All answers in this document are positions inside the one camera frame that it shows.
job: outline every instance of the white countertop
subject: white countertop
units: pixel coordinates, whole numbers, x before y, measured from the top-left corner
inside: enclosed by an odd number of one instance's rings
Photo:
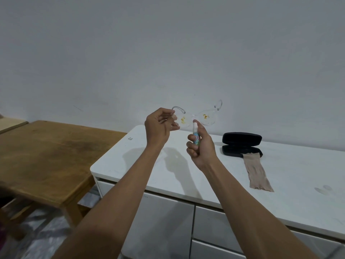
[[[170,133],[146,189],[221,208],[207,179],[186,152],[188,134]],[[257,147],[263,152],[261,163],[275,191],[272,193],[250,188],[243,159],[225,156],[222,136],[211,136],[225,167],[284,224],[345,240],[345,152],[261,142]],[[91,173],[118,182],[145,146],[145,127],[136,126],[91,166]]]

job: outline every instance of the left hand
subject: left hand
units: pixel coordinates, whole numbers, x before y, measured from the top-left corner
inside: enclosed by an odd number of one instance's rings
[[[170,131],[179,130],[176,125],[175,110],[159,108],[151,113],[145,121],[147,146],[158,146],[163,148],[169,139]]]

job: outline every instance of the tiled floor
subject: tiled floor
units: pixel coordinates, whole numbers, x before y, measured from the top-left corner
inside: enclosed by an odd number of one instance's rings
[[[87,193],[79,204],[93,207],[100,196]],[[0,251],[0,259],[49,259],[71,229],[58,209],[44,206],[34,211],[22,223],[29,234],[17,242],[10,237]]]

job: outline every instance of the clear plastic eyeglass frame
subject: clear plastic eyeglass frame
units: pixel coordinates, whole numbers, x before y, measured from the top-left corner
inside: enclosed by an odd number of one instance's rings
[[[175,110],[175,115],[177,116],[176,124],[179,127],[186,128],[190,126],[194,119],[198,120],[203,125],[212,125],[216,122],[218,112],[223,105],[223,101],[219,100],[213,109],[203,110],[200,113],[194,115],[186,112],[184,109],[178,106],[174,106],[172,110]]]

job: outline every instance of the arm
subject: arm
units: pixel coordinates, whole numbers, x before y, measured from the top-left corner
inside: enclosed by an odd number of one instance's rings
[[[117,258],[138,210],[156,159],[178,130],[174,111],[160,108],[145,121],[147,146],[121,180],[85,216],[53,259]]]
[[[187,152],[218,197],[245,256],[248,259],[317,258],[229,173],[216,155],[212,138],[197,123],[202,137],[200,146],[188,142]],[[194,141],[195,137],[189,135],[188,139]]]

